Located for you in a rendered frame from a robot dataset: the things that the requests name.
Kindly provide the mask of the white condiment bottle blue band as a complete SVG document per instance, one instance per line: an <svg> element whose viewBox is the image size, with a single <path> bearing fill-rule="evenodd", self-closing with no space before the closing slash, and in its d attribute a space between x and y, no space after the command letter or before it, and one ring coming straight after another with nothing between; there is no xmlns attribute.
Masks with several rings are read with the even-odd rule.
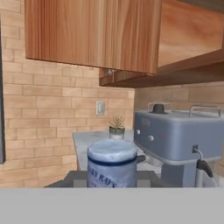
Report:
<svg viewBox="0 0 224 224"><path fill-rule="evenodd" d="M137 186L137 148L125 140L107 139L87 147L87 186Z"/></svg>

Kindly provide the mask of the wooden wall cabinet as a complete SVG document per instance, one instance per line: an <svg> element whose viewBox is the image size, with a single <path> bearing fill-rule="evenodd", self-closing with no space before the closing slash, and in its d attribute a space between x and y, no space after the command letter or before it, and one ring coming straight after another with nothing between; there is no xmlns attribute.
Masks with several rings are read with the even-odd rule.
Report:
<svg viewBox="0 0 224 224"><path fill-rule="evenodd" d="M194 1L163 0L157 71L136 73L102 68L99 84L148 88L224 81L222 12Z"/></svg>

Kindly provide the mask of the small potted plant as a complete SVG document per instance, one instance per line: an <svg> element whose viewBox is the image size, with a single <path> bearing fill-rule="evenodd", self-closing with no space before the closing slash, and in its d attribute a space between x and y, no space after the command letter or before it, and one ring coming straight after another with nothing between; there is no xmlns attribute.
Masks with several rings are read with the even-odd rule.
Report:
<svg viewBox="0 0 224 224"><path fill-rule="evenodd" d="M109 137L112 139L123 140L125 133L124 118L122 115L114 115L109 120Z"/></svg>

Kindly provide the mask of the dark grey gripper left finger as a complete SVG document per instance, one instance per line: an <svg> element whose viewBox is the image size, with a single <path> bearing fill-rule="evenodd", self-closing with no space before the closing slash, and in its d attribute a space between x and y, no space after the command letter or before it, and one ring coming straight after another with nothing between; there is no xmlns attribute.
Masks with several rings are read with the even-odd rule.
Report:
<svg viewBox="0 0 224 224"><path fill-rule="evenodd" d="M87 187L87 177L88 173L86 171L70 171L63 179L51 183L48 187Z"/></svg>

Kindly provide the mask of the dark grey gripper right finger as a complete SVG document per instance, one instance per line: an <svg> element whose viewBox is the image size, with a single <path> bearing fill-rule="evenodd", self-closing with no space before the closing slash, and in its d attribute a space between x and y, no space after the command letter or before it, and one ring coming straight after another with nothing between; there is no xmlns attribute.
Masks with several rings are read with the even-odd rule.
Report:
<svg viewBox="0 0 224 224"><path fill-rule="evenodd" d="M138 171L137 172L138 188L164 187L165 184L154 171Z"/></svg>

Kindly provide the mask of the wooden cabinet door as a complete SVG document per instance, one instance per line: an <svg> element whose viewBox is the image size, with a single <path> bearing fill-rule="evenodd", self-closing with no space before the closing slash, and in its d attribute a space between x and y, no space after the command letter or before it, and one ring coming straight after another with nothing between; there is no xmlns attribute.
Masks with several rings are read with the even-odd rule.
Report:
<svg viewBox="0 0 224 224"><path fill-rule="evenodd" d="M162 0L24 0L25 57L154 74Z"/></svg>

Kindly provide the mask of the grey blue coffee machine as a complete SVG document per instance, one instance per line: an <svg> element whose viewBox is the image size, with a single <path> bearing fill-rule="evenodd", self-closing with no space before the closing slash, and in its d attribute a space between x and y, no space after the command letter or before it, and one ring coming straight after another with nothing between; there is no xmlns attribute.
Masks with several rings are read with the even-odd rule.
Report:
<svg viewBox="0 0 224 224"><path fill-rule="evenodd" d="M193 187L197 160L214 162L221 158L224 115L214 106L167 110L163 103L151 103L135 113L134 143L151 164L161 167L164 182Z"/></svg>

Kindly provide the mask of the white wall socket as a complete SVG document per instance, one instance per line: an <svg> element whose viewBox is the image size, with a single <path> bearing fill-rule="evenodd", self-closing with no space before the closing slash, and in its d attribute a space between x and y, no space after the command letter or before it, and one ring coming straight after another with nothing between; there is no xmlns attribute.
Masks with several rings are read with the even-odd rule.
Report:
<svg viewBox="0 0 224 224"><path fill-rule="evenodd" d="M104 101L97 101L96 102L96 114L98 116L103 116L105 112L105 102Z"/></svg>

